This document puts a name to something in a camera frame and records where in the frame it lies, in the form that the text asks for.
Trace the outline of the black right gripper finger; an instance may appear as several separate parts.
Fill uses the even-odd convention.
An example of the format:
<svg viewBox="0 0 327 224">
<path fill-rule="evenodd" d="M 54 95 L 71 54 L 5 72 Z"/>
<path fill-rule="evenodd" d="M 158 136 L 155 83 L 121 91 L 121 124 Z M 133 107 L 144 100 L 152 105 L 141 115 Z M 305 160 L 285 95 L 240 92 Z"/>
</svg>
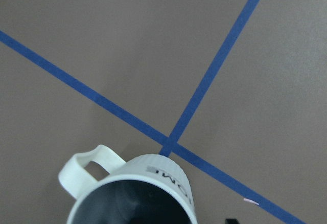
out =
<svg viewBox="0 0 327 224">
<path fill-rule="evenodd" d="M 226 218 L 225 224 L 238 224 L 238 220 L 235 218 Z"/>
</svg>

